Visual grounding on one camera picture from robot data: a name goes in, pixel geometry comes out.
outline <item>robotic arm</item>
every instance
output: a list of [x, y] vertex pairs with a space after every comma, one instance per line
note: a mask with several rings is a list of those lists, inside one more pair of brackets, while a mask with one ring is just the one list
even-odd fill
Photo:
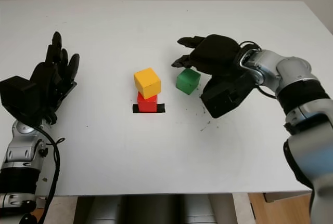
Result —
[[[238, 44], [219, 35], [185, 37], [178, 43], [194, 48], [172, 66], [212, 75], [201, 99], [214, 117], [236, 108], [257, 88], [276, 98], [286, 114], [285, 128], [291, 136], [284, 154], [299, 182], [312, 189], [310, 215], [313, 224], [333, 220], [333, 101], [310, 64], [300, 58], [283, 57], [262, 50], [254, 42]], [[260, 86], [274, 92], [269, 95]]]
[[31, 78], [14, 76], [0, 82], [3, 106], [16, 121], [12, 126], [12, 141], [0, 170], [0, 222], [7, 224], [37, 223], [30, 212], [38, 200], [35, 191], [47, 145], [54, 148], [56, 164], [49, 196], [45, 202], [43, 223], [55, 193], [60, 170], [60, 154], [57, 144], [50, 136], [55, 124], [55, 112], [64, 98], [76, 86], [74, 78], [79, 67], [79, 55], [68, 55], [61, 46], [61, 36], [56, 32], [48, 46], [45, 62], [39, 63]]

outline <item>red cube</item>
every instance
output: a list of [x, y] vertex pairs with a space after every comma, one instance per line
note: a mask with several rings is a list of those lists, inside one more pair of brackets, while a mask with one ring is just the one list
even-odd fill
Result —
[[157, 112], [157, 95], [144, 99], [141, 93], [137, 94], [139, 112]]

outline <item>yellow cube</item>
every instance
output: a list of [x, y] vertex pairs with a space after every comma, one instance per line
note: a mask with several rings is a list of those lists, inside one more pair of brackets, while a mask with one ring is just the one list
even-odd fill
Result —
[[152, 68], [134, 73], [135, 86], [144, 99], [151, 98], [161, 92], [161, 80]]

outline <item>white table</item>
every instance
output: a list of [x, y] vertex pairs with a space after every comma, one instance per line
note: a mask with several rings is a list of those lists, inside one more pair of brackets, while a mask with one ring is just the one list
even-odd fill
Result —
[[[171, 63], [190, 49], [176, 41], [212, 33], [256, 41], [308, 60], [333, 95], [333, 36], [302, 2], [0, 1], [0, 80], [29, 78], [52, 34], [81, 56], [78, 86], [58, 110], [54, 138], [61, 173], [57, 195], [298, 191], [283, 155], [288, 138], [275, 100], [257, 91], [213, 119], [199, 95], [175, 88]], [[133, 74], [152, 67], [166, 113], [133, 114]], [[14, 119], [0, 109], [0, 156]], [[54, 171], [44, 163], [38, 194]]]

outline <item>wooden block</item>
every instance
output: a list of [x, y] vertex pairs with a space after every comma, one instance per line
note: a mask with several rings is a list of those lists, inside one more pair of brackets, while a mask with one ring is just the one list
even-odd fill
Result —
[[161, 92], [161, 80], [152, 68], [135, 73], [134, 81], [137, 90], [144, 99], [151, 98]]
[[144, 99], [140, 92], [137, 94], [139, 112], [157, 112], [157, 95]]
[[197, 88], [200, 81], [200, 73], [192, 69], [185, 69], [177, 77], [176, 87], [190, 95]]

